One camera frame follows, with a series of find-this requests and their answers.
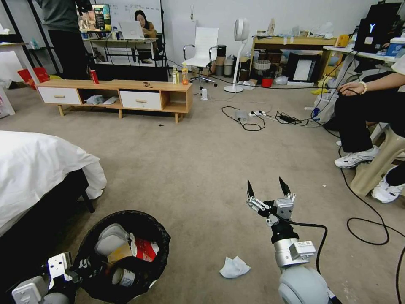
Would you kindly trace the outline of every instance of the bed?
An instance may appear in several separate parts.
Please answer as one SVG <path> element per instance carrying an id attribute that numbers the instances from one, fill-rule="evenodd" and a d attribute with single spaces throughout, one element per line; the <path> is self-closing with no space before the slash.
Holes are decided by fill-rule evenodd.
<path id="1" fill-rule="evenodd" d="M 41 273 L 56 231 L 79 197 L 89 199 L 106 186 L 99 158 L 56 136 L 0 131 L 0 302 L 19 280 Z"/>

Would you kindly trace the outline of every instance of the gray carpet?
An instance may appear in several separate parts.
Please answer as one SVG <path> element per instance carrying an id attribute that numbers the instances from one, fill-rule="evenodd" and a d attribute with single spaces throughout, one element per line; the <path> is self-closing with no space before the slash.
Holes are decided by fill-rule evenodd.
<path id="1" fill-rule="evenodd" d="M 270 120 L 262 131 L 246 132 L 221 113 L 221 107 L 235 106 L 305 118 L 310 112 L 303 108 L 313 105 L 314 96 L 309 90 L 256 88 L 231 103 L 218 100 L 232 97 L 222 87 L 208 86 L 216 101 L 195 96 L 191 113 L 178 125 L 173 117 L 126 114 L 118 119 L 118 113 L 96 110 L 67 110 L 60 117 L 57 106 L 43 104 L 32 89 L 7 91 L 17 114 L 0 119 L 0 130 L 60 136 L 101 159 L 108 184 L 95 202 L 96 212 L 83 209 L 66 227 L 69 236 L 61 239 L 60 250 L 75 255 L 98 220 L 118 210 L 141 210 L 157 218 L 172 240 L 162 277 L 131 303 L 282 303 L 271 230 L 245 205 L 247 179 L 256 196 L 266 200 L 282 196 L 282 176 L 297 194 L 293 220 L 329 228 L 320 264 L 331 290 L 343 303 L 395 303 L 395 267 L 404 239 L 392 234 L 388 245 L 375 247 L 349 234 L 347 218 L 378 218 L 353 197 L 334 166 L 337 139 L 322 128 Z M 347 171 L 349 180 L 353 175 Z M 403 230 L 403 198 L 387 205 L 368 201 L 389 225 Z M 353 228 L 369 240 L 384 239 L 381 227 L 353 223 Z M 295 231 L 318 247 L 321 229 Z M 225 257 L 236 255 L 251 271 L 235 280 L 222 278 Z M 80 290 L 76 303 L 100 301 Z"/>

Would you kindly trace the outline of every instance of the white bedsheet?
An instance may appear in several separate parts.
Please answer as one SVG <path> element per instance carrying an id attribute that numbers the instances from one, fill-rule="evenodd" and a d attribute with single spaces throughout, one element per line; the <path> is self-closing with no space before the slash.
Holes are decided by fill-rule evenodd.
<path id="1" fill-rule="evenodd" d="M 99 197 L 107 184 L 99 160 L 56 136 L 0 131 L 0 236 L 71 171 L 83 169 L 87 195 Z"/>

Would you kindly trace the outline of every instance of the red bucket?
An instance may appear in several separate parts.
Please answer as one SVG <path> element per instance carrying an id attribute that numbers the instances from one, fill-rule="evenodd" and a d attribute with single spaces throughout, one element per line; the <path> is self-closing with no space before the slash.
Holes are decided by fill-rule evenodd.
<path id="1" fill-rule="evenodd" d="M 273 78 L 263 78 L 262 79 L 262 87 L 271 87 L 273 84 Z"/>

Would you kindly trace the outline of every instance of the gray shirt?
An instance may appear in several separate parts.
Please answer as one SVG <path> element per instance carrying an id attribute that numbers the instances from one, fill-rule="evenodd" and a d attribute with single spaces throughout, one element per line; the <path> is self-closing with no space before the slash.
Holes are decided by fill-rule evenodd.
<path id="1" fill-rule="evenodd" d="M 76 4 L 91 10 L 90 0 L 36 0 L 42 8 L 43 25 L 50 30 L 78 32 Z"/>

